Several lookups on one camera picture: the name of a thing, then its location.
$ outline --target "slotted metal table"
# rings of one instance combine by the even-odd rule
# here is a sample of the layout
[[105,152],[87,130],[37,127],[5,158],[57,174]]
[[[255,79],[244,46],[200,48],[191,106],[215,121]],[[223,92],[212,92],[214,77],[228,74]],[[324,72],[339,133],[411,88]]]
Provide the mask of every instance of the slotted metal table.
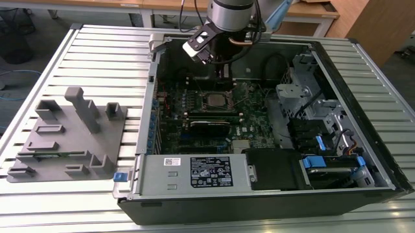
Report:
[[[71,29],[0,140],[0,232],[412,232],[415,193],[342,215],[195,225],[137,226],[112,197],[113,181],[8,183],[7,171],[23,148],[39,100],[68,104],[68,86],[81,86],[96,105],[128,106],[119,167],[133,165],[144,89],[148,40],[176,30],[84,25]],[[276,36],[294,40],[312,37]],[[366,111],[399,166],[415,183],[415,113],[359,44],[318,39]],[[129,190],[128,183],[120,183]]]

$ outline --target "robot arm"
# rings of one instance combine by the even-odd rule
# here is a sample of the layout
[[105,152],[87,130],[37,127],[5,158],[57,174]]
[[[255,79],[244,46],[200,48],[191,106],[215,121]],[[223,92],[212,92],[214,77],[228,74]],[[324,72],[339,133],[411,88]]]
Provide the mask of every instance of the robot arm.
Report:
[[[212,0],[207,23],[183,45],[193,61],[223,66],[242,58],[259,42],[266,24],[262,20],[259,0]],[[267,22],[272,28],[280,24],[292,0],[283,0]]]

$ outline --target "power supply label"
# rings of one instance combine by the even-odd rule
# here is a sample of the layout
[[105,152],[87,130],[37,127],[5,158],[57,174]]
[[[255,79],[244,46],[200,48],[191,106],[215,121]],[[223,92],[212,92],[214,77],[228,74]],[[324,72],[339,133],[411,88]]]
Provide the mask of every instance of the power supply label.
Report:
[[230,157],[191,157],[189,166],[193,188],[234,186]]

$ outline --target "circuit board on tray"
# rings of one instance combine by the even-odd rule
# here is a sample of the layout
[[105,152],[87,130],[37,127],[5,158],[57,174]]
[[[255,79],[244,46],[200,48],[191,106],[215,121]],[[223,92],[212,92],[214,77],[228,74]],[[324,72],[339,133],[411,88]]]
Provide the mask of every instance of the circuit board on tray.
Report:
[[184,89],[179,83],[159,88],[161,153],[240,153],[276,146],[264,98],[256,84],[235,82],[230,91]]

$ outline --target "barcode sticker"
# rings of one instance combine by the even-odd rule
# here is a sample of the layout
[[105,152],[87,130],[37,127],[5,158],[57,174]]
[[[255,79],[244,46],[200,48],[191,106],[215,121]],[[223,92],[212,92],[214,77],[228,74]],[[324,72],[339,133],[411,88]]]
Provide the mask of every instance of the barcode sticker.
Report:
[[164,158],[164,166],[180,166],[180,158]]

